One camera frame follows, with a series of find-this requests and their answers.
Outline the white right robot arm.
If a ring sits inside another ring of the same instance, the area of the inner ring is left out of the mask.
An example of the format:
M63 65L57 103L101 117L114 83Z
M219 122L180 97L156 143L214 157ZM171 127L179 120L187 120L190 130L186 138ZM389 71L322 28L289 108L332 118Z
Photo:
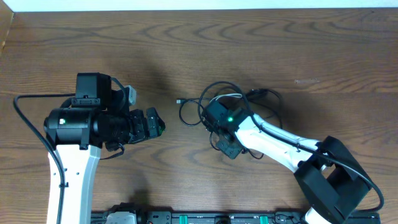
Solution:
M347 223L372 188L369 176L337 138L296 136L258 114L233 111L216 100L201 115L206 128L219 137L217 148L229 158L252 149L293 172L311 205L303 218L307 223Z

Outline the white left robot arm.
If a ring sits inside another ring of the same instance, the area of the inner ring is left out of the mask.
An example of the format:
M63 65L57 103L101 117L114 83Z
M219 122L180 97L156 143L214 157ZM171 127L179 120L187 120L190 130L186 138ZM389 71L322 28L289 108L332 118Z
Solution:
M45 120L52 147L47 223L89 223L101 149L123 155L127 144L159 137L165 123L155 108L111 114L89 108L59 108Z

